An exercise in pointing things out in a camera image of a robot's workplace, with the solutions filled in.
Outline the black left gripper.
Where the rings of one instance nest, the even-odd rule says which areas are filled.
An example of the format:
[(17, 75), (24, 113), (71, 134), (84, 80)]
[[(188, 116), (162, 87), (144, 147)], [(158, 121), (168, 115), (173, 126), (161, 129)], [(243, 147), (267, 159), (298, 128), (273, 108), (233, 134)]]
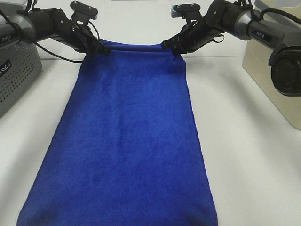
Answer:
[(50, 18), (54, 25), (56, 41), (64, 43), (80, 53), (104, 54), (108, 56), (111, 49), (95, 37), (88, 26), (91, 19), (97, 19), (98, 11), (74, 10), (70, 19), (62, 9), (53, 9)]

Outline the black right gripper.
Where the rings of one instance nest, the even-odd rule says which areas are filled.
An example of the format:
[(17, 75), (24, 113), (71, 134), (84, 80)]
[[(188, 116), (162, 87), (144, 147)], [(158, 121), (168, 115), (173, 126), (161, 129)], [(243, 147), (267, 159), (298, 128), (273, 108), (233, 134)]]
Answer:
[(192, 53), (224, 32), (233, 32), (240, 14), (237, 2), (215, 0), (205, 16), (190, 25), (186, 31), (161, 42), (162, 49), (171, 49), (174, 55)]

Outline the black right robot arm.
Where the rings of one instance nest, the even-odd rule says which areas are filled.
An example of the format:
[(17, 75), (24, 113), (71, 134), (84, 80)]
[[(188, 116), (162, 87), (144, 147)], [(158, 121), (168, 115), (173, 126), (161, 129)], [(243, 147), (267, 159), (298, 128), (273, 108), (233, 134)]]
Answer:
[(291, 19), (297, 17), (280, 9), (255, 10), (251, 1), (214, 0), (207, 13), (200, 13), (198, 4), (173, 5), (171, 17), (181, 17), (186, 25), (175, 36), (161, 43), (163, 49), (172, 53), (193, 53), (204, 45), (215, 42), (217, 37), (229, 33), (240, 40), (256, 40), (272, 50), (268, 65), (276, 90), (288, 97), (301, 95), (301, 29), (277, 24), (264, 19), (264, 14), (275, 13)]

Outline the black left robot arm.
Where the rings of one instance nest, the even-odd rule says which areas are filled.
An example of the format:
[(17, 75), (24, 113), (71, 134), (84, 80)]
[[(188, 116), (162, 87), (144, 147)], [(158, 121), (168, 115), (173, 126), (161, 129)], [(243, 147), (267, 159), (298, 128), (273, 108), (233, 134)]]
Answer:
[(98, 10), (78, 1), (73, 1), (70, 7), (73, 10), (70, 19), (57, 8), (16, 11), (0, 26), (0, 47), (51, 38), (79, 53), (109, 55), (111, 50), (93, 35), (88, 26), (91, 19), (97, 18)]

